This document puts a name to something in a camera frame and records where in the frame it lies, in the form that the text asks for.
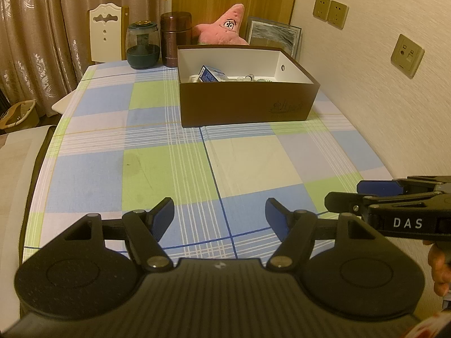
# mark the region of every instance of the white wooden chair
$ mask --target white wooden chair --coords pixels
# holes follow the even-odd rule
[[[89,22],[89,60],[113,62],[126,59],[125,37],[129,25],[129,7],[103,3],[87,12]],[[52,105],[52,109],[64,114],[74,92]]]

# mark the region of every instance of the human hand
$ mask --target human hand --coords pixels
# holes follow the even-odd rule
[[[433,241],[423,240],[423,244],[432,244],[428,254],[428,264],[432,269],[434,292],[438,296],[445,296],[450,289],[451,267],[448,264],[445,264],[445,253]]]

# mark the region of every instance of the plush toy eyes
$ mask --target plush toy eyes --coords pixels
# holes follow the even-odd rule
[[[226,21],[226,22],[224,23],[224,26],[225,26],[226,28],[229,28],[230,30],[233,30],[234,24],[233,24],[232,21]]]

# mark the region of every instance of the black device base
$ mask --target black device base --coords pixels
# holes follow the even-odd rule
[[[157,243],[173,216],[165,199],[121,220],[75,223],[17,271],[30,311],[3,337],[398,338],[418,322],[421,269],[352,214],[321,220],[269,199],[268,222],[288,232],[266,267],[259,259],[174,267]],[[102,236],[123,238],[130,260],[113,256]],[[310,258],[321,239],[335,247]]]

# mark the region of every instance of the open box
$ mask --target open box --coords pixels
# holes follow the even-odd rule
[[[183,127],[304,121],[319,83],[280,48],[245,45],[179,46],[180,114]],[[202,65],[228,77],[272,78],[272,82],[189,82]]]

